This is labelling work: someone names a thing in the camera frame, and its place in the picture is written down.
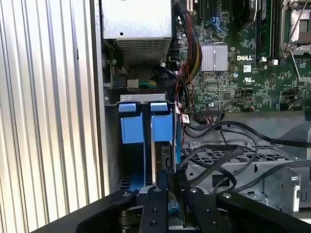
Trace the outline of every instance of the chip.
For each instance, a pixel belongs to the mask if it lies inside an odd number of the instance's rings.
[[[230,92],[224,92],[224,100],[230,100]]]
[[[256,97],[256,103],[262,103],[263,102],[263,97],[262,96],[257,96]]]
[[[270,82],[271,82],[272,85],[275,85],[275,84],[276,84],[276,79],[277,79],[276,74],[271,74],[271,80],[270,80]]]
[[[260,48],[261,49],[266,47],[265,42],[266,42],[266,32],[263,32],[260,34]]]

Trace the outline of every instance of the black cable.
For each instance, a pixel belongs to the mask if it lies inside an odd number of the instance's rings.
[[[255,108],[250,104],[250,103],[248,103],[248,102],[246,102],[246,101],[244,101],[244,100],[242,100],[242,99],[232,99],[232,100],[229,100],[228,102],[226,102],[225,104],[223,104],[222,106],[221,106],[221,109],[220,109],[220,111],[219,111],[219,115],[218,115],[218,119],[217,119],[217,121],[216,122],[219,122],[219,121],[221,121],[222,120],[222,114],[223,113],[225,113],[225,109],[226,109],[226,107],[227,106],[229,106],[229,105],[232,105],[232,104],[234,104],[234,103],[243,103],[243,104],[245,104],[245,105],[247,105],[247,106],[249,106],[251,109],[252,109],[252,111],[254,111],[255,110]]]
[[[177,38],[176,21],[177,21],[177,15],[173,14],[173,19],[172,19],[172,42],[175,42],[176,38]]]
[[[191,57],[189,60],[189,74],[192,73],[195,63],[196,63],[196,57],[197,57],[197,46],[196,46],[196,39],[195,39],[195,28],[193,26],[193,22],[190,21],[190,25],[186,25],[186,28],[188,30],[188,28],[190,27],[190,40],[191,40]]]
[[[188,64],[188,67],[189,67],[189,70],[188,70],[188,73],[191,74],[192,72],[192,68],[194,66],[193,62],[193,58],[195,58],[195,56],[193,55],[193,27],[190,26],[190,30],[189,30],[189,24],[188,24],[188,21],[187,21],[187,16],[189,15],[188,12],[184,12],[183,14],[180,14],[180,19],[182,20],[183,22],[183,28],[185,30],[185,33],[186,33],[186,36],[187,36],[187,39],[188,39],[188,49],[187,49],[187,64]]]
[[[173,78],[174,80],[170,81],[170,82],[164,82],[163,80],[161,80],[159,77],[157,77],[156,75],[153,77],[153,79],[155,79],[155,81],[157,81],[157,83],[160,84],[160,86],[166,90],[175,90],[176,88],[176,79],[177,79],[177,75],[165,68],[165,67],[157,67],[158,71],[160,71],[160,73],[166,73],[168,75],[170,75],[171,78]],[[186,83],[181,79],[178,78],[178,83],[181,85],[181,88],[184,92],[185,95],[185,107],[183,107],[183,111],[187,111],[190,108],[190,94],[189,94],[189,90],[188,87],[186,85]]]
[[[265,178],[267,178],[268,176],[272,175],[273,173],[275,173],[276,171],[284,168],[284,167],[290,167],[290,168],[299,168],[299,167],[310,167],[311,166],[311,160],[307,160],[307,161],[294,161],[294,162],[289,162],[289,163],[285,163],[285,164],[280,164],[278,166],[275,166],[273,168],[271,168],[270,170],[266,171],[265,173],[263,173],[261,176],[258,176],[256,179],[254,179],[253,181],[234,189],[233,191],[240,193],[248,188],[254,187],[255,185],[259,184],[261,181],[263,181]]]
[[[187,164],[187,162],[192,159],[194,156],[196,156],[199,152],[201,152],[204,149],[209,149],[209,150],[219,150],[219,151],[233,151],[236,150],[238,147],[238,145],[201,145],[198,148],[194,149],[193,151],[191,151],[184,159],[183,161],[181,161],[181,163],[178,165],[178,170],[181,170],[183,168],[183,166],[185,166]]]
[[[226,145],[228,145],[227,140],[226,140],[225,135],[224,135],[224,132],[223,132],[223,129],[220,128],[220,129],[219,129],[219,132],[220,132],[220,135],[221,135],[222,138],[223,138],[224,143],[225,143]]]
[[[194,131],[203,131],[207,129],[207,125],[198,125],[198,126],[193,126],[191,124],[187,124],[187,127],[194,130]]]
[[[220,121],[220,122],[216,123],[215,125],[210,126],[206,131],[204,131],[200,135],[192,136],[189,133],[187,133],[187,135],[191,138],[202,138],[205,135],[207,135],[209,132],[211,132],[212,130],[215,130],[215,129],[217,129],[221,126],[225,126],[225,125],[227,125],[227,126],[230,126],[230,125],[238,126],[244,130],[249,131],[250,133],[254,134],[255,136],[261,138],[262,140],[270,142],[272,144],[280,144],[280,145],[291,146],[291,147],[311,148],[310,142],[299,142],[299,141],[289,141],[289,140],[281,140],[281,139],[270,138],[270,137],[267,137],[267,136],[259,133],[258,131],[254,130],[253,128],[249,127],[248,125],[245,125],[243,123],[236,122],[236,121],[231,121],[231,120]]]
[[[192,34],[193,34],[193,43],[194,43],[194,50],[195,50],[195,53],[194,53],[194,60],[196,61],[196,58],[197,58],[197,51],[199,51],[199,66],[196,68],[195,72],[194,72],[194,75],[193,75],[193,78],[197,75],[197,73],[199,72],[200,68],[201,68],[201,64],[202,64],[202,59],[203,59],[203,55],[202,55],[202,48],[200,46],[200,42],[199,42],[199,37],[198,37],[198,34],[196,32],[196,29],[195,29],[195,25],[192,24]]]
[[[255,144],[255,151],[254,151],[254,154],[252,155],[252,157],[250,158],[250,160],[247,162],[247,164],[245,164],[241,169],[237,170],[236,172],[233,173],[234,176],[237,176],[239,174],[241,174],[242,172],[244,172],[251,164],[252,162],[256,159],[256,156],[257,156],[257,153],[258,153],[258,143],[257,143],[257,140],[255,140],[252,136],[246,134],[246,133],[243,133],[243,132],[237,132],[237,131],[231,131],[231,130],[222,130],[221,128],[219,129],[220,132],[227,132],[227,133],[236,133],[236,134],[240,134],[240,135],[243,135],[245,137],[248,137],[249,139],[251,139],[254,144]],[[218,187],[223,183],[225,182],[227,179],[224,178],[222,179],[220,182],[218,182],[218,184],[216,184],[215,188],[214,188],[214,194],[217,193],[217,189]]]
[[[190,180],[190,184],[193,186],[197,186],[199,183],[201,183],[203,180],[205,180],[211,173],[216,171],[219,167],[221,167],[223,164],[228,162],[230,159],[234,159],[244,152],[244,148],[239,145],[218,145],[223,146],[222,149],[217,148],[216,150],[222,150],[222,151],[232,151],[231,153],[225,155],[224,157],[220,158],[219,160],[215,161],[209,169],[206,169],[203,171],[199,176],[196,178]]]
[[[205,164],[205,163],[196,161],[195,159],[191,159],[191,162],[193,162],[194,164],[197,164],[198,166],[204,167],[204,168],[210,168],[209,164]],[[236,187],[237,180],[231,174],[231,172],[229,172],[227,169],[224,169],[223,167],[218,168],[217,171],[222,173],[224,176],[226,176],[232,182],[233,185],[232,185],[231,189]]]

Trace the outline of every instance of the ribbed metal panel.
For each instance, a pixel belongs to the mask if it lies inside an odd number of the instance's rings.
[[[0,232],[101,197],[87,0],[0,0]]]
[[[213,72],[228,70],[228,45],[203,45],[202,55],[201,71]]]
[[[228,70],[228,45],[215,45],[214,71]]]
[[[160,62],[165,56],[171,39],[161,40],[117,40],[125,57],[132,64],[141,64],[146,61]]]
[[[205,72],[214,71],[214,45],[203,45],[202,55],[201,70]]]

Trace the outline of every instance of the silver heatsink fins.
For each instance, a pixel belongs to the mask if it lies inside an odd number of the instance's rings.
[[[228,45],[203,45],[202,55],[201,71],[213,72],[228,70]]]

